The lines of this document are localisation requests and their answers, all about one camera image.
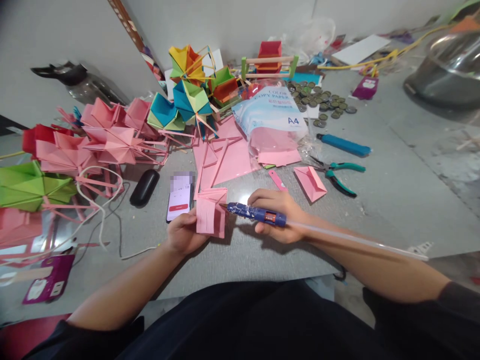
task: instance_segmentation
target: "green pliers handle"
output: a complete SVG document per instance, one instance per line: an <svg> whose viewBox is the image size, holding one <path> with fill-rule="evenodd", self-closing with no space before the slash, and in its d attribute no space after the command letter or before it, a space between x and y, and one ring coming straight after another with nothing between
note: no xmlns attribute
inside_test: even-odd
<svg viewBox="0 0 480 360"><path fill-rule="evenodd" d="M363 173L366 169L363 166L360 166L351 162L341 162L341 163L332 162L330 164L330 169L331 170L328 170L325 173L325 176L327 179L330 180L330 182L335 187L335 189L340 191L342 194L347 195L352 199L355 199L357 197L357 194L354 193L345 185L343 185L342 182L335 176L333 170L349 169L349 170L355 170Z"/></svg>
<svg viewBox="0 0 480 360"><path fill-rule="evenodd" d="M331 170L349 169L349 170L355 170L361 173L364 173L366 170L366 168L364 168L363 166L360 166L358 164L354 164L351 162L340 162L340 163L332 162L330 164L330 169Z"/></svg>

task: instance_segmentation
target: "hand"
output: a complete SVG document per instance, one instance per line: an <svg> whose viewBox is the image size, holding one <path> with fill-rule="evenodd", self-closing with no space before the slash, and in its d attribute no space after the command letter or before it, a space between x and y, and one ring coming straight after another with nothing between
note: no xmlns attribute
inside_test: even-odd
<svg viewBox="0 0 480 360"><path fill-rule="evenodd" d="M303 211L295 200L285 191L258 189L248 198L248 205L276 211L286 215L287 221L305 223L309 215ZM270 235L277 241L290 244L295 243L305 236L305 230L296 226L286 227L271 226L259 222L255 225L257 234Z"/></svg>
<svg viewBox="0 0 480 360"><path fill-rule="evenodd" d="M168 225L168 238L162 246L176 254L186 256L201 247L209 238L197 233L197 209L181 214Z"/></svg>

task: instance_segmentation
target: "yellow cable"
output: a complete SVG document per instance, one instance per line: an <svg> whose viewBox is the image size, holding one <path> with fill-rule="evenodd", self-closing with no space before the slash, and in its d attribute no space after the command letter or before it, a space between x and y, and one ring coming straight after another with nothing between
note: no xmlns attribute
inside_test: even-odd
<svg viewBox="0 0 480 360"><path fill-rule="evenodd" d="M370 61L360 62L360 63L355 64L355 65L346 65L346 66L317 66L317 69L321 69L321 70L346 70L346 69L351 69L351 68L363 67L365 65L380 63L380 62L382 62L384 60L388 60L390 58L392 58L393 61L395 61L397 59L397 57L399 57L400 55L404 55L404 54L408 53L410 50L412 50L413 48L416 48L422 42L422 40L425 39L428 35L433 34L433 33L437 32L437 31L440 31L440 30L451 28L452 26L453 25L439 26L439 27L437 27L433 30L430 30L429 32L427 32L426 34L421 36L417 41L415 41L414 43L405 47L403 50L395 49L391 53L389 53L387 56L376 59L376 60L370 60Z"/></svg>

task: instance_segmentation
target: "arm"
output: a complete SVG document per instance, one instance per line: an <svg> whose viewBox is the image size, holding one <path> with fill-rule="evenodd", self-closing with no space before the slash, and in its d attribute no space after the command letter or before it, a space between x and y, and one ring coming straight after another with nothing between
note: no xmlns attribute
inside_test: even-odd
<svg viewBox="0 0 480 360"><path fill-rule="evenodd" d="M304 212L287 192L258 189L248 199L254 207L284 213L288 220L358 236L321 218ZM296 226L285 228L259 222L259 234L267 234L281 243L306 241L342 264L373 292L397 303L435 300L450 280L425 262L357 242L323 235Z"/></svg>
<svg viewBox="0 0 480 360"><path fill-rule="evenodd" d="M173 220L161 246L87 298L67 322L101 331L117 330L131 322L185 256L208 239L196 233L196 222L196 209Z"/></svg>

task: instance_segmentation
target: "person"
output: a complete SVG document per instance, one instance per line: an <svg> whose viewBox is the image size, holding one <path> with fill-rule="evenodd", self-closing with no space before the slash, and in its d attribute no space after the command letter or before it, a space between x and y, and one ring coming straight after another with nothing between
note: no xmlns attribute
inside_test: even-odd
<svg viewBox="0 0 480 360"><path fill-rule="evenodd" d="M248 204L353 234L309 215L287 192L256 190ZM165 242L97 290L26 359L480 359L480 297L425 262L295 226L255 232L305 241L365 288L375 329L304 281L229 282L187 296L143 331L134 320L172 271L208 239L195 209Z"/></svg>

